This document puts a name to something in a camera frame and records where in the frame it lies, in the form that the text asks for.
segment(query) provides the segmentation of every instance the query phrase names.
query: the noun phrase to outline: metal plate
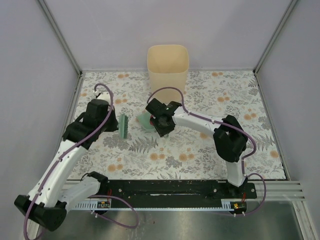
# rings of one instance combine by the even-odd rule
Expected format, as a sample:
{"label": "metal plate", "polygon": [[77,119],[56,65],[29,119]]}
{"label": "metal plate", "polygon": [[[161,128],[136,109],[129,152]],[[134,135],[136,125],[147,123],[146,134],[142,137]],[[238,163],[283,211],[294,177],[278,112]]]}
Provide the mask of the metal plate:
{"label": "metal plate", "polygon": [[[249,203],[249,210],[257,202]],[[302,240],[289,202],[266,202],[248,217],[221,216],[208,211],[140,211],[137,229],[126,229],[95,218],[85,211],[71,211],[55,232],[42,240]],[[110,211],[106,216],[135,224],[130,211]]]}

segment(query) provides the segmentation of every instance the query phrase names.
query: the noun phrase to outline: cable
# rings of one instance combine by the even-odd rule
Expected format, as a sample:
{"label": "cable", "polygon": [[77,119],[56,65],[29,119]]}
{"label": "cable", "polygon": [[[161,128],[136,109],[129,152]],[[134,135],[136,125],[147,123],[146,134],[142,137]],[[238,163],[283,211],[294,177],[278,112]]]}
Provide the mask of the cable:
{"label": "cable", "polygon": [[117,222],[107,216],[103,216],[103,215],[99,215],[99,214],[96,214],[96,216],[98,216],[99,218],[102,218],[102,219],[105,219],[105,220],[108,220],[114,224],[117,224],[121,227],[124,227],[124,228],[127,228],[127,229],[136,229],[139,225],[139,216],[138,216],[138,213],[136,212],[136,210],[134,210],[134,208],[127,202],[125,201],[124,199],[120,198],[120,197],[117,197],[117,196],[111,196],[111,195],[92,195],[90,196],[90,198],[107,198],[107,199],[116,199],[116,200],[119,200],[121,202],[123,202],[125,205],[127,205],[134,213],[135,213],[135,225],[134,226],[129,226],[129,225],[125,225],[125,224],[122,224],[120,222]]}
{"label": "cable", "polygon": [[84,177],[87,176],[88,174],[89,174],[88,172],[85,173],[85,174],[83,174],[82,177],[81,177],[81,179],[80,179],[80,182],[81,182],[81,181],[84,179]]}
{"label": "cable", "polygon": [[244,203],[246,201],[246,192],[242,195],[241,202]]}
{"label": "cable", "polygon": [[[181,105],[182,105],[182,109],[183,109],[187,114],[189,114],[189,115],[191,115],[191,116],[194,116],[194,117],[196,117],[196,118],[202,119],[202,120],[206,120],[206,121],[212,123],[212,119],[211,119],[211,118],[208,118],[208,117],[205,117],[205,116],[201,116],[201,115],[198,115],[198,114],[195,114],[195,113],[192,113],[192,112],[188,111],[187,108],[186,108],[186,106],[185,106],[184,94],[182,93],[182,91],[180,91],[180,89],[178,89],[178,88],[176,88],[176,87],[173,87],[173,86],[161,87],[161,88],[159,88],[158,90],[154,91],[154,92],[149,96],[149,98],[148,98],[148,100],[146,101],[146,103],[148,104],[149,101],[150,101],[150,99],[151,99],[157,92],[159,92],[159,91],[161,91],[161,90],[164,90],[164,89],[174,89],[174,90],[176,90],[176,91],[178,91],[178,92],[180,93],[180,95],[181,95]],[[243,174],[243,175],[246,175],[246,174],[245,174],[245,161],[244,161],[244,160],[245,160],[247,157],[253,155],[253,154],[257,151],[257,145],[256,145],[255,140],[254,140],[248,133],[246,133],[245,131],[243,131],[242,129],[240,129],[240,128],[238,128],[238,127],[232,126],[232,125],[230,125],[230,124],[228,124],[228,123],[225,123],[225,122],[222,122],[222,121],[216,121],[216,120],[214,120],[213,123],[215,123],[215,124],[220,124],[220,125],[224,125],[224,126],[226,126],[226,127],[228,127],[228,128],[234,129],[234,130],[240,132],[241,134],[247,136],[248,139],[250,139],[250,141],[251,141],[251,143],[252,143],[252,145],[253,145],[253,150],[252,150],[252,152],[248,153],[247,155],[245,155],[245,156],[243,156],[243,157],[241,158],[241,171],[242,171],[242,174]],[[264,187],[264,195],[263,195],[263,199],[262,199],[260,205],[259,205],[255,210],[253,210],[253,211],[251,211],[251,212],[249,212],[249,213],[246,213],[245,215],[251,215],[251,214],[254,214],[256,211],[258,211],[258,210],[262,207],[262,205],[265,203],[266,196],[267,196],[267,186],[266,186],[266,182],[265,182],[264,178],[263,178],[259,173],[251,173],[251,174],[249,174],[247,177],[249,178],[249,177],[251,177],[252,175],[257,175],[259,178],[261,178],[261,180],[262,180],[262,182],[263,182],[263,187]],[[230,214],[223,214],[223,213],[218,213],[218,214],[220,214],[220,215],[225,215],[225,216],[230,216]]]}
{"label": "cable", "polygon": [[[41,195],[41,190],[44,188],[44,185],[46,184],[49,176],[51,175],[51,173],[54,171],[54,169],[56,168],[56,166],[58,165],[58,163],[60,163],[63,158],[68,154],[70,153],[73,149],[77,148],[78,146],[80,146],[82,143],[84,143],[85,141],[87,141],[89,138],[91,138],[94,134],[96,134],[96,132],[98,132],[104,125],[105,123],[108,121],[108,118],[110,117],[111,115],[111,112],[112,112],[112,109],[114,107],[114,100],[113,100],[113,97],[114,97],[114,94],[113,92],[103,83],[97,83],[95,86],[94,86],[94,91],[97,90],[97,87],[98,86],[103,86],[105,87],[105,89],[108,91],[109,95],[110,95],[110,111],[108,111],[108,114],[106,115],[105,119],[102,121],[102,123],[92,132],[90,133],[88,136],[86,136],[84,139],[82,139],[81,141],[75,143],[73,146],[71,146],[68,150],[66,150],[65,152],[63,152],[59,157],[58,157],[58,160],[56,162],[54,162],[54,164],[51,166],[51,168],[49,169],[49,171],[47,172],[47,174],[45,175],[42,183],[40,184],[39,188],[38,188],[38,193],[36,193],[34,195],[34,198],[32,199],[27,211],[26,211],[26,214],[25,214],[25,218],[24,218],[24,222],[23,222],[23,236],[26,240],[31,240],[29,237],[28,237],[28,232],[27,232],[27,225],[28,225],[28,219],[29,219],[29,216],[30,216],[30,212],[38,198],[39,195]],[[36,238],[34,238],[33,240],[38,240],[39,238],[42,237],[42,235],[44,234],[44,231],[41,232],[41,234],[39,236],[37,236]]]}

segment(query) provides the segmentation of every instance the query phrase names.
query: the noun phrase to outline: metal base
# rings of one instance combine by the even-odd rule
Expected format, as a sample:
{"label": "metal base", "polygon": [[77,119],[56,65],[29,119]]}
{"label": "metal base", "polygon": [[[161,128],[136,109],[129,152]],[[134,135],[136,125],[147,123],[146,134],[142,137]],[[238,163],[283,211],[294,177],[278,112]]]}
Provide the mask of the metal base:
{"label": "metal base", "polygon": [[[238,188],[217,180],[110,180],[108,189],[138,209],[217,209],[222,208],[223,199],[242,199],[244,193],[247,199],[257,198],[253,183]],[[127,206],[113,201],[111,208]]]}
{"label": "metal base", "polygon": [[[250,203],[251,209],[257,206]],[[127,225],[135,223],[130,211],[105,215]],[[290,202],[268,202],[249,217],[208,211],[139,211],[138,215],[138,228],[126,229],[85,211],[71,211],[63,225],[46,232],[42,240],[303,240]]]}

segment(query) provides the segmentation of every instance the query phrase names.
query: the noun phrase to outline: table surface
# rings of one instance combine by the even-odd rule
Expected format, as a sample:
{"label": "table surface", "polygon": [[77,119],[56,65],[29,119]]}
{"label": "table surface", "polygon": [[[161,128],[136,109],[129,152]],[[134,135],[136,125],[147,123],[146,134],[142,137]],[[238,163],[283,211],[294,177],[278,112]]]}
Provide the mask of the table surface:
{"label": "table surface", "polygon": [[[151,93],[147,72],[87,72],[74,118],[95,96],[93,87],[104,83],[114,93],[116,115],[129,117],[128,139],[105,132],[76,164],[69,179],[97,171],[110,179],[225,179],[225,162],[211,137],[176,126],[168,138],[148,132],[136,117],[143,113]],[[235,116],[257,144],[246,158],[245,172],[265,179],[285,179],[282,161],[272,135],[258,85],[252,71],[191,71],[185,92],[187,109],[210,116]],[[244,154],[252,151],[248,142]]]}

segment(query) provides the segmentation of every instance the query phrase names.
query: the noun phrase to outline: metal frame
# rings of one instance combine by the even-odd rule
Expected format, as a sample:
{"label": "metal frame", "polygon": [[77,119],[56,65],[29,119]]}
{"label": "metal frame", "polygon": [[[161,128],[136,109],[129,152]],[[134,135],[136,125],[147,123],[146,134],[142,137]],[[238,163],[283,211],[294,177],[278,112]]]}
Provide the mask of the metal frame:
{"label": "metal frame", "polygon": [[[53,14],[51,13],[48,4],[46,3],[46,0],[36,0],[36,2],[39,4],[39,7],[43,11],[45,17],[47,18],[50,26],[52,27],[57,39],[59,40],[62,48],[64,49],[67,57],[69,58],[74,70],[78,74],[78,82],[74,89],[73,96],[71,98],[70,104],[68,106],[68,114],[64,120],[63,130],[66,128],[66,126],[73,120],[75,110],[77,107],[77,101],[81,92],[82,84],[84,81],[84,74],[83,73],[89,73],[89,72],[116,72],[116,70],[85,70],[82,72],[81,68],[79,67],[73,53],[71,52],[64,36],[62,35]],[[302,191],[302,186],[298,181],[291,181],[290,173],[288,171],[288,165],[286,163],[286,158],[284,155],[284,151],[281,148],[281,145],[279,143],[279,138],[277,136],[277,131],[275,129],[274,122],[271,118],[269,106],[265,101],[265,95],[263,90],[260,88],[260,79],[258,77],[258,72],[261,69],[264,61],[266,60],[269,52],[272,50],[275,42],[277,41],[278,37],[280,36],[286,22],[288,21],[289,17],[293,13],[294,9],[296,8],[299,0],[291,0],[289,3],[287,9],[285,10],[279,24],[277,25],[275,31],[273,32],[266,48],[264,49],[257,65],[254,67],[253,72],[256,77],[257,83],[258,83],[258,90],[261,95],[261,99],[264,105],[264,108],[266,110],[267,117],[270,119],[271,127],[272,127],[272,134],[276,143],[276,146],[278,148],[278,152],[280,153],[280,157],[282,159],[283,167],[285,170],[285,174],[288,177],[289,181],[287,180],[267,180],[266,181],[266,187],[267,187],[267,195],[266,195],[266,201],[290,201],[293,204],[298,223],[300,226],[300,229],[302,231],[302,235],[304,239],[308,240],[318,240],[317,232],[315,231],[315,226],[313,225],[312,219],[310,217],[309,210],[306,205],[306,199],[304,196],[304,193]],[[67,180],[66,183],[63,186],[63,190],[67,190],[70,187],[77,184],[79,180]],[[258,199],[261,199],[264,194],[264,188],[263,183],[261,181],[249,181],[250,183],[255,183],[256,191]],[[29,221],[28,222],[28,233],[31,238],[35,238],[37,235],[37,232],[39,230],[39,225],[35,222]]]}
{"label": "metal frame", "polygon": [[273,48],[276,40],[278,39],[279,35],[282,32],[282,29],[284,28],[286,22],[288,21],[289,17],[291,16],[291,14],[293,13],[294,9],[297,6],[297,3],[300,0],[291,0],[291,2],[289,3],[288,7],[286,8],[280,22],[278,23],[276,29],[274,30],[271,39],[269,40],[266,48],[263,51],[262,56],[260,57],[257,65],[254,67],[253,72],[254,73],[258,73],[259,70],[261,69],[261,66],[263,65],[264,61],[266,60],[269,52],[271,51],[271,49]]}
{"label": "metal frame", "polygon": [[44,16],[46,17],[48,23],[50,24],[50,26],[52,27],[53,32],[55,33],[58,41],[60,42],[63,50],[65,51],[65,54],[67,55],[67,57],[69,58],[74,70],[76,71],[76,73],[78,74],[78,76],[81,76],[82,74],[82,70],[80,68],[80,66],[78,65],[73,53],[71,52],[64,36],[62,35],[53,14],[51,13],[48,4],[46,3],[45,0],[35,0],[38,5],[40,6],[42,12],[44,13]]}
{"label": "metal frame", "polygon": [[[139,69],[129,69],[129,68],[123,68],[123,69],[96,69],[96,70],[90,70],[90,69],[84,69],[82,70],[82,73],[116,73],[116,72],[147,72],[147,68],[139,68]],[[193,71],[214,71],[214,72],[227,72],[227,71],[252,71],[252,68],[189,68],[189,72]]]}
{"label": "metal frame", "polygon": [[290,171],[289,171],[289,168],[288,168],[288,164],[287,164],[287,158],[286,158],[286,155],[281,147],[281,144],[280,144],[280,141],[279,141],[279,138],[278,138],[278,134],[277,134],[277,130],[275,128],[275,123],[270,115],[270,108],[266,102],[266,96],[265,96],[265,93],[263,92],[262,88],[260,87],[260,79],[259,79],[259,76],[257,73],[254,73],[254,76],[255,76],[255,79],[258,83],[258,90],[259,90],[259,93],[260,93],[260,96],[261,96],[261,100],[262,100],[262,104],[264,106],[264,109],[265,109],[265,113],[266,113],[266,116],[267,118],[269,119],[270,121],[270,124],[271,124],[271,132],[272,132],[272,135],[273,135],[273,138],[274,138],[274,141],[275,141],[275,145],[277,147],[277,150],[278,150],[278,153],[279,153],[279,157],[281,159],[281,162],[283,164],[283,169],[284,169],[284,173],[285,175],[287,176],[287,178],[289,180],[291,180],[291,176],[290,176]]}

